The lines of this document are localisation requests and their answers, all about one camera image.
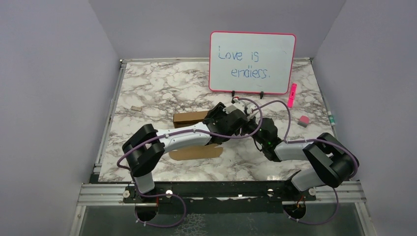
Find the brown cardboard box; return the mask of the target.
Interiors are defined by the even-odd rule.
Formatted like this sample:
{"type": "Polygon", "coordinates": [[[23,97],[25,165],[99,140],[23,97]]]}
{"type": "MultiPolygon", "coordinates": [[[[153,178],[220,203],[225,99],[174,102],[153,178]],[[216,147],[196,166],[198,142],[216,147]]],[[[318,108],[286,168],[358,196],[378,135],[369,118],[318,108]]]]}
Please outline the brown cardboard box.
{"type": "MultiPolygon", "coordinates": [[[[188,113],[177,113],[173,116],[174,128],[182,128],[191,125],[195,125],[202,122],[208,111],[188,112],[188,113]]],[[[175,161],[186,161],[196,159],[209,159],[218,158],[223,152],[223,147],[217,144],[211,145],[194,145],[184,147],[179,150],[173,150],[169,152],[171,159],[175,161]]]]}

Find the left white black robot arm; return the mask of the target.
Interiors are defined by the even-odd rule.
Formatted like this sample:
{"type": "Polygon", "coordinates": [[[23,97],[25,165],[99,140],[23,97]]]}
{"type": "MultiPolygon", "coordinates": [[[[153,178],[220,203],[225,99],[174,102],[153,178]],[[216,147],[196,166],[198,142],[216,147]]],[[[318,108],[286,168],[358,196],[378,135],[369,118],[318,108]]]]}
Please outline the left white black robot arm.
{"type": "Polygon", "coordinates": [[[155,184],[152,171],[162,155],[192,146],[220,145],[237,135],[248,122],[247,105],[234,98],[230,106],[218,103],[203,121],[171,130],[142,126],[123,145],[122,151],[135,181],[136,196],[143,202],[153,199],[155,184]]]}

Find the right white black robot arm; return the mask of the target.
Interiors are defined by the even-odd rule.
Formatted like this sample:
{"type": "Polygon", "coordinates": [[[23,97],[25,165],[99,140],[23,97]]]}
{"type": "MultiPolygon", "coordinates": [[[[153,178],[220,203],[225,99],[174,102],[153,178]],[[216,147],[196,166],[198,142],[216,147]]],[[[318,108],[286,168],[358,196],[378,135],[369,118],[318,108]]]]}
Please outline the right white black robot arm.
{"type": "Polygon", "coordinates": [[[285,181],[284,195],[290,200],[296,200],[313,187],[336,188],[359,168],[358,159],[327,132],[309,141],[285,142],[278,137],[278,129],[270,118],[263,118],[261,124],[252,119],[241,132],[250,134],[261,145],[260,151],[269,161],[309,161],[310,168],[296,172],[285,181]]]}

